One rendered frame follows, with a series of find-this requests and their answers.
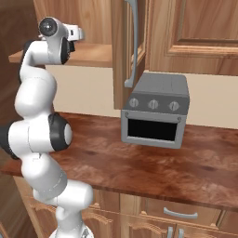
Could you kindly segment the dark wooden cabinet door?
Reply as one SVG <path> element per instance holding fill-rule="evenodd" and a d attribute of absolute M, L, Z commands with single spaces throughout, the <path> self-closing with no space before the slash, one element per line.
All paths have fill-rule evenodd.
<path fill-rule="evenodd" d="M 0 0 L 0 125 L 20 119 L 14 109 L 19 64 L 8 57 L 37 35 L 33 0 Z"/>

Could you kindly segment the closed wooden cabinet door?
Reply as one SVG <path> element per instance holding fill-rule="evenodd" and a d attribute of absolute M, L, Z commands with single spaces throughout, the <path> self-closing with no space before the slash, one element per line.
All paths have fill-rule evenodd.
<path fill-rule="evenodd" d="M 238 0 L 152 0 L 149 69 L 238 76 Z"/>

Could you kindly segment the wooden base cabinet door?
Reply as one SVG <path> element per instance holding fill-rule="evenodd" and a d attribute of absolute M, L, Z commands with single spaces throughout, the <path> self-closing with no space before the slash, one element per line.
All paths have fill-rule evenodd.
<path fill-rule="evenodd" d="M 166 238 L 168 227 L 173 227 L 172 225 L 165 226 L 164 228 L 160 226 L 155 226 L 153 224 L 136 222 L 130 223 L 129 227 L 129 238 Z"/>
<path fill-rule="evenodd" d="M 87 209 L 82 218 L 95 238 L 121 238 L 121 222 L 118 213 Z"/>
<path fill-rule="evenodd" d="M 177 226 L 174 238 L 179 238 L 179 229 L 184 230 L 184 238 L 238 238 L 237 234 L 229 234 L 221 231 L 198 229 L 189 226 Z"/>

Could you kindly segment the grey toaster oven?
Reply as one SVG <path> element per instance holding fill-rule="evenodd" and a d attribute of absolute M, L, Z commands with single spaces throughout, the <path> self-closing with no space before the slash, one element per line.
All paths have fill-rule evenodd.
<path fill-rule="evenodd" d="M 179 149 L 189 106 L 184 75 L 144 73 L 121 110 L 122 142 Z"/>

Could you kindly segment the wooden drawer front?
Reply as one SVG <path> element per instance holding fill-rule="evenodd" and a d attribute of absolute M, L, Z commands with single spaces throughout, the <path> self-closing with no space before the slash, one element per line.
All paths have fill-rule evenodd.
<path fill-rule="evenodd" d="M 173 213 L 184 215 L 197 214 L 197 218 L 179 218 L 168 215 L 164 212 L 164 208 Z M 181 222 L 198 224 L 207 227 L 215 226 L 220 214 L 220 210 L 215 208 L 208 208 L 198 205 L 187 205 L 151 198 L 146 199 L 145 212 L 151 217 L 174 219 Z"/>

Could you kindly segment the open wooden wall cabinet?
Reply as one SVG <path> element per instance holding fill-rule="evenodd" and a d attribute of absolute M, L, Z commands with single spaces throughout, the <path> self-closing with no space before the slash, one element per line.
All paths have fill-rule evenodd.
<path fill-rule="evenodd" d="M 67 65 L 112 67 L 111 0 L 6 0 L 7 16 L 16 17 L 15 36 L 22 45 L 37 36 L 37 23 L 47 16 L 77 24 L 84 39 L 75 43 Z"/>

